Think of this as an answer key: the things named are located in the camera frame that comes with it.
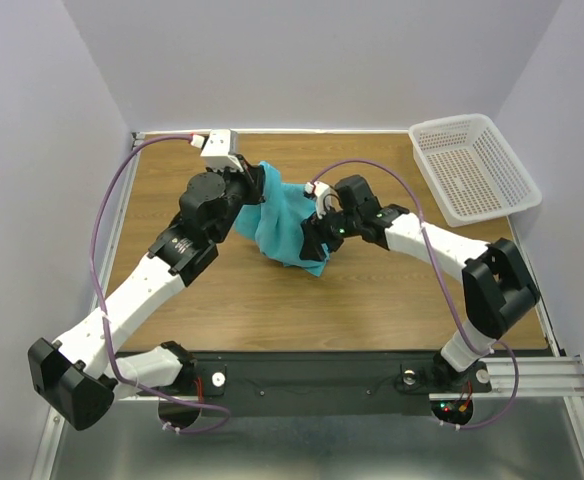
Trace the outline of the turquoise t shirt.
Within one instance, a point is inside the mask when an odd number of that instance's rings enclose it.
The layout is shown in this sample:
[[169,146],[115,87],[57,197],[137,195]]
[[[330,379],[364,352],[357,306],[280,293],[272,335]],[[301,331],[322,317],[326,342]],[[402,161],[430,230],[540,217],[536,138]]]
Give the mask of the turquoise t shirt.
[[305,197],[303,184],[284,182],[281,172],[267,162],[259,165],[265,173],[265,201],[243,206],[234,229],[253,241],[268,259],[320,277],[329,257],[322,261],[300,258],[304,241],[301,223],[316,212],[315,203]]

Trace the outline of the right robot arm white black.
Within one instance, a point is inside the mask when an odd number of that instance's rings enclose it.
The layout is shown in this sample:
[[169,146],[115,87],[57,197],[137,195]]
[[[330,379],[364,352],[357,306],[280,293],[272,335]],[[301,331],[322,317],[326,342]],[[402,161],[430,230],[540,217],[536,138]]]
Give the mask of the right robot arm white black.
[[335,186],[309,182],[303,194],[314,201],[315,211],[301,223],[301,259],[323,261],[345,239],[359,237],[426,262],[439,277],[460,282],[466,316],[433,361],[440,382],[461,378],[540,299],[521,252],[508,239],[469,239],[424,222],[403,206],[383,206],[360,175]]

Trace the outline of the white plastic basket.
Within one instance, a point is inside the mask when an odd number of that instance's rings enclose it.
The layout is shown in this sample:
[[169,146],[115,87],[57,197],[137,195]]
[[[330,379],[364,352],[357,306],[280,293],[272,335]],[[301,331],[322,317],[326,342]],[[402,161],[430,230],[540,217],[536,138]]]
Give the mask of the white plastic basket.
[[412,125],[413,157],[445,221],[460,227],[526,211],[542,194],[518,155],[484,114]]

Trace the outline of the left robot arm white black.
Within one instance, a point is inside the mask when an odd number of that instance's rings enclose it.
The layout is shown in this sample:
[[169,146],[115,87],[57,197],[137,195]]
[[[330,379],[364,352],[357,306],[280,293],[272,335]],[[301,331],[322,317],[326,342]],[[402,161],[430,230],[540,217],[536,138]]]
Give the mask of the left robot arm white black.
[[179,213],[128,278],[76,326],[28,349],[35,392],[76,430],[93,426],[118,399],[139,392],[166,397],[194,382],[195,359],[174,341],[124,358],[116,353],[217,258],[242,207],[263,202],[264,167],[237,161],[192,177]]

